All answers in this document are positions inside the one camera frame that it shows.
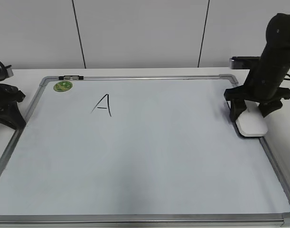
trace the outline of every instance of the white wall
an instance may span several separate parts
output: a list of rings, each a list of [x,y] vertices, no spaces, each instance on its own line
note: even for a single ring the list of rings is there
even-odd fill
[[[87,67],[196,67],[207,4],[75,0]]]
[[[83,68],[70,0],[0,0],[0,61],[22,68]]]
[[[196,67],[208,0],[74,0],[88,68]],[[210,0],[200,67],[259,56],[290,0]],[[0,60],[83,68],[72,0],[0,0]]]
[[[290,0],[210,0],[200,67],[228,67],[232,56],[260,56],[265,32]]]

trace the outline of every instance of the white table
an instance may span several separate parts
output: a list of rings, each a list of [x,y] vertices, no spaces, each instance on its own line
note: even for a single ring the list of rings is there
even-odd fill
[[[240,84],[247,76],[248,70],[231,70],[222,68],[155,68],[155,69],[39,69],[14,70],[14,77],[5,83],[17,86],[26,98],[19,104],[24,114],[41,79],[45,76],[82,75],[82,76],[192,76],[233,74]],[[284,87],[290,88],[290,82],[284,81]],[[266,118],[269,125],[267,139],[276,150],[281,151],[280,157],[290,167],[290,100],[284,101],[284,107]],[[0,124],[0,156],[9,142],[13,130]]]

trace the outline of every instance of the whiteboard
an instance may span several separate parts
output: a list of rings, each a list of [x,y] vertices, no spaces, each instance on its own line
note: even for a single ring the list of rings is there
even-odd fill
[[[56,83],[0,177],[0,215],[290,211],[259,140],[228,119],[229,80]]]

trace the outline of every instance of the aluminum whiteboard frame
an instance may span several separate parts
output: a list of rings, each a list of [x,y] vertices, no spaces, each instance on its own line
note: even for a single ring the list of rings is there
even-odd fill
[[[76,77],[67,76],[65,80],[75,80]],[[140,77],[85,77],[84,81],[108,80],[195,80],[195,79],[227,79],[233,87],[238,81],[233,75],[214,76],[140,76]],[[60,81],[58,76],[43,78],[39,88],[30,103],[25,120],[28,122],[35,110],[46,85],[52,81]],[[23,130],[16,130],[0,158],[0,176],[5,169]],[[285,178],[283,169],[276,161],[264,137],[260,138],[261,145],[277,175],[290,204],[290,185]],[[290,226],[290,212],[274,214],[167,214],[167,215],[0,215],[0,226],[24,227],[76,227],[76,226],[238,226],[238,225],[278,225]]]

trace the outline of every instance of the green sticker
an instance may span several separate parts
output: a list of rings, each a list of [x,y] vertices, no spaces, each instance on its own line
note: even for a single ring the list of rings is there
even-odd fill
[[[55,84],[53,87],[56,92],[65,92],[71,89],[73,84],[69,81],[61,81]]]

